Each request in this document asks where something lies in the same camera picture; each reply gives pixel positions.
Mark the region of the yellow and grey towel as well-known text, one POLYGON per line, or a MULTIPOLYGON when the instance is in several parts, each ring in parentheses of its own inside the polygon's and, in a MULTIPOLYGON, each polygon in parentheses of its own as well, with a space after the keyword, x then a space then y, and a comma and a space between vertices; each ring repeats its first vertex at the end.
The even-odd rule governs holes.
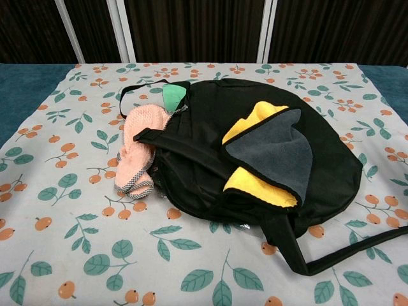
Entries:
POLYGON ((266 101, 238 119, 222 138, 222 149, 235 166, 224 194, 237 193, 277 208, 304 204, 313 154, 295 128, 301 110, 266 101))

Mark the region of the black fabric tote bag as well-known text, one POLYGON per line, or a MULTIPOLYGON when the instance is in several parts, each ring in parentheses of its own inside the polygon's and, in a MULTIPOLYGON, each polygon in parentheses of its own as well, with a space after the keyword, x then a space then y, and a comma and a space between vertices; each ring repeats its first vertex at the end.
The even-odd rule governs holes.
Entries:
POLYGON ((408 234, 397 226, 306 262, 297 238, 310 226, 343 212, 360 188, 362 163, 337 132, 306 102, 283 89, 239 79, 176 82, 186 95, 174 112, 140 105, 125 115, 124 147, 116 188, 139 197, 158 186, 185 213, 210 221, 259 226, 292 271, 315 275, 377 244, 408 234), (295 125, 309 141, 313 160, 305 202, 277 208, 223 189, 236 166, 222 149, 222 138, 259 101, 301 110, 295 125))

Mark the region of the green cloth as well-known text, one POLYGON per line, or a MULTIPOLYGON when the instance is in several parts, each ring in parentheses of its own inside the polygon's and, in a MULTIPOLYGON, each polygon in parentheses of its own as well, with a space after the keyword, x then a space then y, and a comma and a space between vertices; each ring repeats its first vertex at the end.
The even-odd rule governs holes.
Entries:
POLYGON ((179 85, 163 85, 163 103, 164 108, 169 112, 174 112, 181 100, 186 95, 186 89, 179 85))

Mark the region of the dark slatted folding screen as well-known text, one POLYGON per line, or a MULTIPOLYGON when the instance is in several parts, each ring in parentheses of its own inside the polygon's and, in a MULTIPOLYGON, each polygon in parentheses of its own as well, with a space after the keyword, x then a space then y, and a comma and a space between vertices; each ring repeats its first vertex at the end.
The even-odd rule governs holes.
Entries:
MULTIPOLYGON (((0 0, 0 63, 120 62, 115 0, 0 0)), ((408 66, 408 0, 124 0, 138 62, 408 66)))

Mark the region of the fruit and leaf print tablecloth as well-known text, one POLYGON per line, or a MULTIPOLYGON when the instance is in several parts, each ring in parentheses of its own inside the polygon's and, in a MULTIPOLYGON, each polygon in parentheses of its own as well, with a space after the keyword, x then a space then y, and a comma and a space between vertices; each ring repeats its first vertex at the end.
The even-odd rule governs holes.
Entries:
POLYGON ((121 113, 159 81, 240 78, 292 92, 363 165, 361 191, 299 240, 308 260, 408 225, 408 125, 357 64, 74 64, 0 148, 0 306, 408 306, 408 235, 314 276, 256 228, 114 189, 121 113))

